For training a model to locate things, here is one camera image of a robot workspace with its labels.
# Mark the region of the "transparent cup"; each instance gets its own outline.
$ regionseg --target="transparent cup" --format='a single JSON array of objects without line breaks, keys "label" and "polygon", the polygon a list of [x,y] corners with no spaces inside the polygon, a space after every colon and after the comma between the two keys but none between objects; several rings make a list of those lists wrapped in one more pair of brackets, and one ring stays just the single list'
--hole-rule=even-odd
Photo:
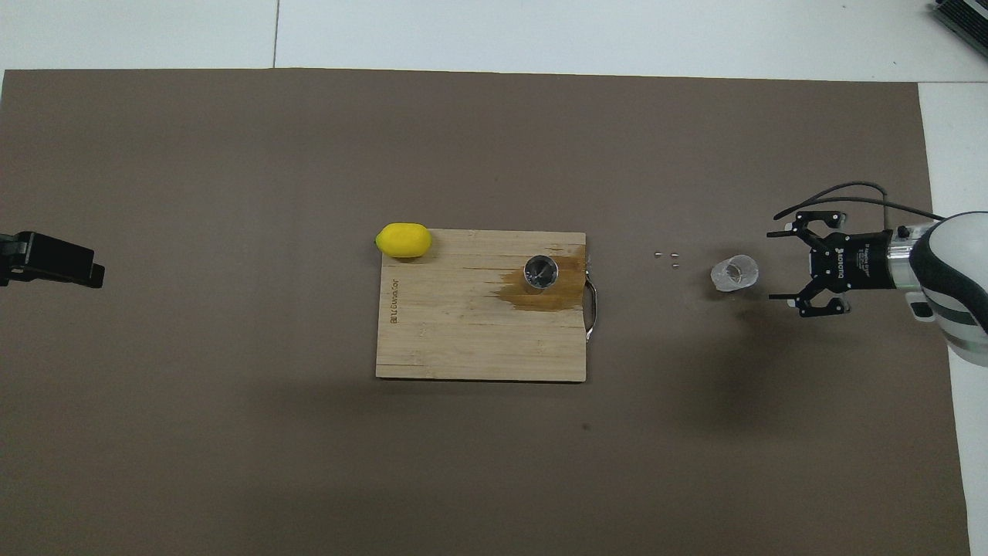
[{"label": "transparent cup", "polygon": [[734,255],[713,266],[710,280],[713,280],[713,286],[721,292],[747,288],[758,281],[758,263],[748,255]]}]

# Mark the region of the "white tile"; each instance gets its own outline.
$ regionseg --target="white tile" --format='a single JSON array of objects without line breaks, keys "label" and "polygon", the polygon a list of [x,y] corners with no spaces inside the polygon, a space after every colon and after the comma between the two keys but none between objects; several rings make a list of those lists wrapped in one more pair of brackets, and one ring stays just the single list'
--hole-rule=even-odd
[{"label": "white tile", "polygon": [[[934,212],[988,211],[988,83],[922,83]],[[950,355],[972,554],[988,554],[988,369]]]},{"label": "white tile", "polygon": [[0,0],[0,68],[271,67],[277,0]]},{"label": "white tile", "polygon": [[930,0],[282,0],[278,67],[988,80]]}]

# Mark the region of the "lemon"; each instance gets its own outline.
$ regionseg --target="lemon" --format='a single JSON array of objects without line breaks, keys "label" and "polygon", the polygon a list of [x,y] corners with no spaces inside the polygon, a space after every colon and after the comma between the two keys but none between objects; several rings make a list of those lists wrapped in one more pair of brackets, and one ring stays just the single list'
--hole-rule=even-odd
[{"label": "lemon", "polygon": [[373,242],[389,257],[412,258],[426,254],[432,246],[432,235],[421,224],[395,222],[385,226]]}]

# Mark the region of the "wooden cutting board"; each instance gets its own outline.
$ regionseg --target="wooden cutting board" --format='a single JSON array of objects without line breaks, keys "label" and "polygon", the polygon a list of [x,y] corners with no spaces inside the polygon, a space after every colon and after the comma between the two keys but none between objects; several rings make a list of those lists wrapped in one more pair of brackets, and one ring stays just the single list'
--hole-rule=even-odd
[{"label": "wooden cutting board", "polygon": [[[424,256],[381,258],[377,377],[586,380],[585,234],[430,232]],[[559,268],[543,290],[523,272],[535,255]]]}]

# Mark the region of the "wet stain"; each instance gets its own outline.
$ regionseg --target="wet stain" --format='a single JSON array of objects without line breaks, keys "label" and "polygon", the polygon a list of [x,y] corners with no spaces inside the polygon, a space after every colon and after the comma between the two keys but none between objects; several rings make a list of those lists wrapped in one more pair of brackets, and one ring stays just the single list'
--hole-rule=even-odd
[{"label": "wet stain", "polygon": [[[532,253],[533,256],[543,253]],[[583,304],[583,284],[586,281],[587,248],[579,247],[572,255],[550,254],[559,267],[554,284],[540,290],[525,281],[525,271],[516,268],[502,275],[504,286],[497,297],[519,311],[563,311]]]}]

